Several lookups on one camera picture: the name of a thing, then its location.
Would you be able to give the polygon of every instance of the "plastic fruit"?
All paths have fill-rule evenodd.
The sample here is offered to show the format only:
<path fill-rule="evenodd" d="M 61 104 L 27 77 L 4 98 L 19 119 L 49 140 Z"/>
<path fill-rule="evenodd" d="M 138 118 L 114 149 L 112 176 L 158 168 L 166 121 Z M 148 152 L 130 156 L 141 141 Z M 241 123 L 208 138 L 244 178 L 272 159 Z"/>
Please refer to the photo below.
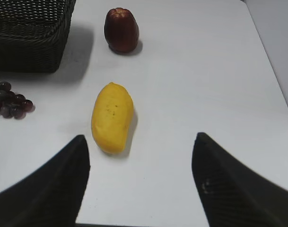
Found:
<path fill-rule="evenodd" d="M 91 130 L 97 145 L 106 153 L 125 149 L 133 101 L 121 85 L 110 83 L 98 95 L 92 114 Z"/>
<path fill-rule="evenodd" d="M 25 99 L 24 95 L 16 95 L 11 90 L 11 84 L 0 82 L 0 115 L 5 118 L 21 119 L 25 112 L 33 110 L 33 102 Z"/>
<path fill-rule="evenodd" d="M 112 50 L 128 53 L 138 45 L 139 26 L 129 10 L 115 8 L 107 13 L 104 34 Z"/>

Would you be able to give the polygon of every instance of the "table surface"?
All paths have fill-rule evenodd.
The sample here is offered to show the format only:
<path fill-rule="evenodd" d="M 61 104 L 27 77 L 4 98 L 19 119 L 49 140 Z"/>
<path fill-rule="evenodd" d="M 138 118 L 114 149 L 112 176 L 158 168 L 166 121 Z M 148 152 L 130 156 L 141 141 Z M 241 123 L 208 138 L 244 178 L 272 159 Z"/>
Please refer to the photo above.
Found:
<path fill-rule="evenodd" d="M 288 104 L 288 0 L 245 2 Z"/>
<path fill-rule="evenodd" d="M 109 9 L 130 9 L 140 44 L 128 56 L 104 38 Z M 85 134 L 91 171 L 77 222 L 207 227 L 191 172 L 196 134 L 288 189 L 288 108 L 248 9 L 237 0 L 78 0 L 60 69 L 0 73 L 36 110 L 0 117 L 0 191 Z M 127 149 L 108 156 L 90 129 L 109 82 L 133 98 Z"/>

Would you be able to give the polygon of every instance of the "black woven basket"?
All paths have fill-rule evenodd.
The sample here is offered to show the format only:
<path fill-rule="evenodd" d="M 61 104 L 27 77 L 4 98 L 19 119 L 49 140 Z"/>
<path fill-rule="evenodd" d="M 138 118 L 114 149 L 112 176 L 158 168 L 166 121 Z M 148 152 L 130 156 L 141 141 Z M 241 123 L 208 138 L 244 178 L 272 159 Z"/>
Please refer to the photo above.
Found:
<path fill-rule="evenodd" d="M 55 72 L 76 0 L 0 0 L 0 71 Z"/>

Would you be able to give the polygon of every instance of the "yellow mango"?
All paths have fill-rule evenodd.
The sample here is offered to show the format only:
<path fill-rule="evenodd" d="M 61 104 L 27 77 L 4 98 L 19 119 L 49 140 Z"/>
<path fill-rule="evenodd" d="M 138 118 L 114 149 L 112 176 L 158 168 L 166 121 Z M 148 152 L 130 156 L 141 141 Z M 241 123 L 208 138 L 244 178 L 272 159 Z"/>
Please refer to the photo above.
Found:
<path fill-rule="evenodd" d="M 106 85 L 97 96 L 91 119 L 97 145 L 106 153 L 122 152 L 132 117 L 133 101 L 127 90 L 115 83 Z"/>

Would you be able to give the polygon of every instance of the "wall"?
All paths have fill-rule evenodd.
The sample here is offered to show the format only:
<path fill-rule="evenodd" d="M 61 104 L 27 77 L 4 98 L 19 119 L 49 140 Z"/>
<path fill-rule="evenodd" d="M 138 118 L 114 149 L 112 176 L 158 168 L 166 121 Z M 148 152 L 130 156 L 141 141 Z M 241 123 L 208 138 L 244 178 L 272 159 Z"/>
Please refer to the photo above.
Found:
<path fill-rule="evenodd" d="M 288 104 L 288 0 L 245 0 Z"/>

